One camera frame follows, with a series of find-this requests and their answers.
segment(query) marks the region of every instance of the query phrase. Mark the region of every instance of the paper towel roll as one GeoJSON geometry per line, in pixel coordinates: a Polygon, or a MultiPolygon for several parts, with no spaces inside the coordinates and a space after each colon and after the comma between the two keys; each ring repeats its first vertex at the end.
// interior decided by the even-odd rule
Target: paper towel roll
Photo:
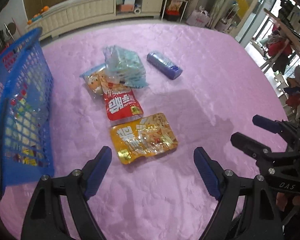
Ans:
{"type": "Polygon", "coordinates": [[[134,12],[135,14],[139,14],[139,13],[141,13],[141,8],[135,8],[135,9],[133,10],[133,12],[134,12]]]}

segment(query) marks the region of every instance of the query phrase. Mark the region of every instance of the pink table surface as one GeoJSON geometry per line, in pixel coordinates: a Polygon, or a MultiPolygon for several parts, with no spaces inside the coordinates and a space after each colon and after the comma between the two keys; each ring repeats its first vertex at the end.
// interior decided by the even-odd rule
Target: pink table surface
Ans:
{"type": "MultiPolygon", "coordinates": [[[[240,131],[272,148],[284,150],[278,136],[255,127],[255,114],[285,119],[270,83],[246,51],[230,36],[170,24],[125,25],[77,33],[43,48],[54,77],[51,138],[55,176],[82,168],[103,145],[112,163],[88,204],[108,240],[197,240],[216,207],[193,162],[202,146],[223,168],[239,176],[258,174],[255,161],[232,147],[240,131]],[[174,131],[177,151],[123,165],[109,135],[110,122],[101,98],[92,98],[79,75],[104,61],[102,48],[119,45],[136,51],[149,87],[135,90],[144,116],[162,112],[174,131]],[[184,72],[168,80],[146,61],[151,50],[164,53],[184,72]]],[[[23,218],[36,183],[7,187],[0,215],[20,238],[23,218]]],[[[72,237],[79,238],[63,205],[72,237]]]]}

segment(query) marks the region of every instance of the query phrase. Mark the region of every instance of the blue gripper pad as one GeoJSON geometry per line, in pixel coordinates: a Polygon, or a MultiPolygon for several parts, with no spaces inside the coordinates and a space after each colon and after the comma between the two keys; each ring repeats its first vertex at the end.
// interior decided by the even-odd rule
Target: blue gripper pad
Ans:
{"type": "Polygon", "coordinates": [[[208,161],[205,159],[204,153],[207,155],[206,152],[202,152],[203,148],[198,147],[194,150],[193,153],[193,160],[194,164],[197,167],[200,176],[206,185],[206,188],[209,194],[216,198],[216,200],[220,200],[221,192],[219,190],[219,181],[213,170],[211,169],[208,161]]]}
{"type": "Polygon", "coordinates": [[[84,195],[87,200],[94,196],[105,176],[112,160],[112,152],[108,146],[103,146],[94,160],[88,161],[82,169],[83,174],[89,176],[87,179],[84,195]]]}
{"type": "Polygon", "coordinates": [[[252,118],[252,122],[254,125],[263,128],[265,130],[268,130],[272,133],[280,133],[281,132],[281,126],[278,122],[272,121],[268,118],[265,118],[260,115],[255,115],[252,118]]]}

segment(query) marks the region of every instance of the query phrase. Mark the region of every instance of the person's hand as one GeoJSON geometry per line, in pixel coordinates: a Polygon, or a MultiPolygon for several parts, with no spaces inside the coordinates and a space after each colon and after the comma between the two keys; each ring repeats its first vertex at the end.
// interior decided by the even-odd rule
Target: person's hand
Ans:
{"type": "MultiPolygon", "coordinates": [[[[288,203],[288,198],[284,193],[277,193],[276,204],[281,211],[284,211],[288,203]]],[[[295,196],[292,200],[293,205],[300,206],[300,196],[295,196]]]]}

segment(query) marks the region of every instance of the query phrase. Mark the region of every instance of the tissue box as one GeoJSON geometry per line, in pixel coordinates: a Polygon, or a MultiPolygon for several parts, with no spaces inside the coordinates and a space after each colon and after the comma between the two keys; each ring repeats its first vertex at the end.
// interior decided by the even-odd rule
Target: tissue box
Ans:
{"type": "Polygon", "coordinates": [[[123,0],[123,4],[135,4],[136,0],[123,0]]]}
{"type": "Polygon", "coordinates": [[[133,12],[134,4],[120,4],[117,6],[119,12],[133,12]]]}

